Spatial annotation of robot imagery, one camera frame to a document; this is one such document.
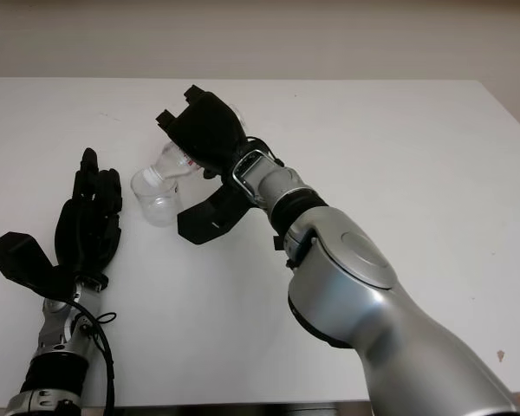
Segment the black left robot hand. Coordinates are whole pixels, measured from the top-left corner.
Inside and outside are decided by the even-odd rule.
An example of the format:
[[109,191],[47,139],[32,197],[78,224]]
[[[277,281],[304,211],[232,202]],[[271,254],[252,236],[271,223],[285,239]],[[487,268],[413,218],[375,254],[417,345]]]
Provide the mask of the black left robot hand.
[[105,289],[105,268],[120,242],[122,196],[120,175],[101,170],[97,154],[88,147],[75,173],[72,197],[63,205],[55,229],[58,263],[92,285]]

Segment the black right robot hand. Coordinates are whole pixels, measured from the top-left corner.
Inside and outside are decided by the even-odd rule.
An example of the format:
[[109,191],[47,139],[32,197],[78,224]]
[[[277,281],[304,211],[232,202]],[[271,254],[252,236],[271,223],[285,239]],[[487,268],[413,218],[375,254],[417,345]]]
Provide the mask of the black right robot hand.
[[175,116],[164,110],[157,116],[160,129],[206,171],[224,176],[247,143],[238,117],[214,93],[196,85],[184,97],[187,107],[182,113]]

